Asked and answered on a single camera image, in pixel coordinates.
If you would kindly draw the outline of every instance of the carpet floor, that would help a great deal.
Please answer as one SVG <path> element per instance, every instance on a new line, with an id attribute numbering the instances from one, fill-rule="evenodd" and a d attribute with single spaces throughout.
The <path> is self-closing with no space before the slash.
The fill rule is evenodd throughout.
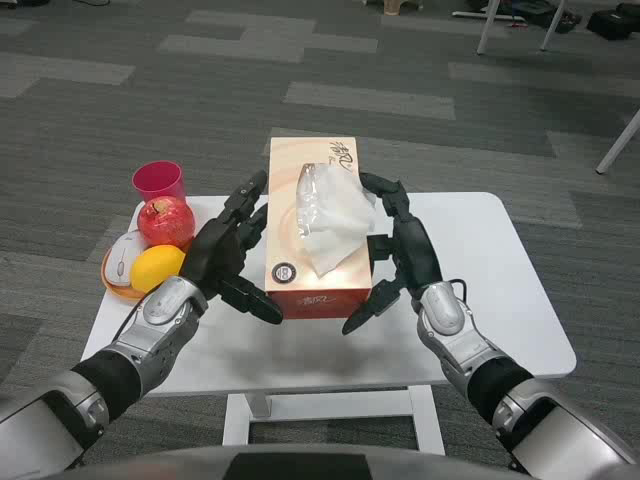
<path id="1" fill-rule="evenodd" d="M 571 8 L 588 18 L 607 1 Z M 478 57 L 482 24 L 455 9 L 464 3 L 425 0 L 398 17 L 353 0 L 0 11 L 0 395 L 79 360 L 100 261 L 138 202 L 136 167 L 174 160 L 189 193 L 226 194 L 267 166 L 272 135 L 339 134 L 358 138 L 367 170 L 411 191 L 504 201 L 578 356 L 556 384 L 640 448 L 640 140 L 608 175 L 593 170 L 640 106 L 640 37 L 608 42 L 583 20 L 543 54 L 542 29 L 502 23 Z M 451 388 L 434 396 L 448 455 L 507 464 Z M 145 399 L 86 461 L 220 444 L 225 403 Z M 261 424 L 251 438 L 416 447 L 408 418 Z"/>

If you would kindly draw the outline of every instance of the white table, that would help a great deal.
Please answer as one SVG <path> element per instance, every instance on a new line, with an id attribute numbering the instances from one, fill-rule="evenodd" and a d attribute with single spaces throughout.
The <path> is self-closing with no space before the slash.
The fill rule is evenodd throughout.
<path id="1" fill-rule="evenodd" d="M 483 55 L 487 50 L 487 42 L 489 41 L 489 31 L 493 26 L 493 21 L 496 19 L 496 13 L 498 13 L 498 7 L 500 6 L 500 0 L 490 0 L 489 5 L 487 7 L 487 21 L 484 24 L 484 29 L 482 30 L 482 35 L 480 36 L 480 43 L 478 44 L 478 49 L 476 52 L 478 55 Z M 567 0 L 560 0 L 560 4 L 556 10 L 555 15 L 553 16 L 553 20 L 551 20 L 551 25 L 549 25 L 549 29 L 547 30 L 547 34 L 544 37 L 544 41 L 542 45 L 540 45 L 540 50 L 543 52 L 547 50 L 547 45 L 551 40 L 554 32 L 556 31 L 556 27 L 558 23 L 560 23 L 560 19 L 567 7 Z"/>
<path id="2" fill-rule="evenodd" d="M 570 373 L 575 354 L 502 202 L 488 193 L 415 193 L 410 198 L 438 252 L 444 278 L 466 280 L 478 328 L 537 376 Z M 190 197 L 188 202 L 200 227 L 222 209 L 224 197 Z M 380 202 L 377 212 L 377 232 L 390 233 L 391 220 Z M 258 286 L 264 285 L 265 243 L 249 253 L 243 272 Z M 392 275 L 391 261 L 376 265 L 376 281 Z M 83 359 L 111 341 L 130 308 L 105 293 Z M 216 299 L 167 380 L 151 395 L 230 394 L 227 445 L 246 444 L 251 422 L 405 415 L 413 416 L 420 450 L 443 454 L 428 385 L 446 380 L 436 357 L 418 339 L 408 294 L 347 337 L 340 333 L 343 322 L 287 320 L 272 326 Z"/>

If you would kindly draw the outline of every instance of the stool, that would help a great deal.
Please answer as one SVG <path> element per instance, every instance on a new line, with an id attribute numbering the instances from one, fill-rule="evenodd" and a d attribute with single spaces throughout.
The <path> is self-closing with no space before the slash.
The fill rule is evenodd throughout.
<path id="1" fill-rule="evenodd" d="M 411 2 L 416 4 L 418 10 L 422 10 L 424 5 L 422 4 L 422 0 L 384 0 L 384 14 L 385 15 L 399 15 L 400 14 L 400 5 L 405 2 Z M 363 5 L 368 5 L 369 3 L 376 3 L 372 0 L 362 0 Z"/>

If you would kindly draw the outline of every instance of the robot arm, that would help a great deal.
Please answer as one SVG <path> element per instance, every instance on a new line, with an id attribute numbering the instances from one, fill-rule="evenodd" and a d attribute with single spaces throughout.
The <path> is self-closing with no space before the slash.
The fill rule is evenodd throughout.
<path id="1" fill-rule="evenodd" d="M 343 333 L 384 312 L 406 288 L 418 314 L 420 340 L 437 355 L 456 390 L 493 427 L 514 468 L 542 480 L 588 480 L 620 465 L 635 465 L 637 454 L 617 435 L 550 384 L 533 378 L 478 331 L 466 305 L 466 284 L 443 281 L 434 248 L 422 222 L 409 212 L 402 184 L 366 173 L 360 180 L 394 219 L 392 238 L 369 237 L 369 251 L 374 261 L 391 256 L 396 278 L 374 287 Z M 455 296 L 452 283 L 463 284 L 463 299 Z"/>
<path id="2" fill-rule="evenodd" d="M 420 340 L 495 430 L 516 469 L 542 480 L 587 480 L 637 463 L 622 439 L 484 338 L 449 282 L 427 287 L 414 308 Z"/>
<path id="3" fill-rule="evenodd" d="M 0 405 L 0 478 L 42 477 L 80 461 L 109 423 L 167 378 L 216 295 L 268 323 L 282 321 L 277 305 L 239 276 L 266 225 L 266 206 L 253 213 L 266 178 L 259 172 L 236 189 L 194 239 L 179 276 L 136 305 L 131 326 L 110 345 Z"/>

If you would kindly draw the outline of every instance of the pomegranate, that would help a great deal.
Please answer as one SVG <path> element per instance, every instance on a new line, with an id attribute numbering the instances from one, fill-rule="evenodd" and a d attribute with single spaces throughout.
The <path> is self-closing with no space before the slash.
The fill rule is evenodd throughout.
<path id="1" fill-rule="evenodd" d="M 182 248 L 193 237 L 196 221 L 189 205 L 176 197 L 157 197 L 138 214 L 138 230 L 150 245 Z"/>

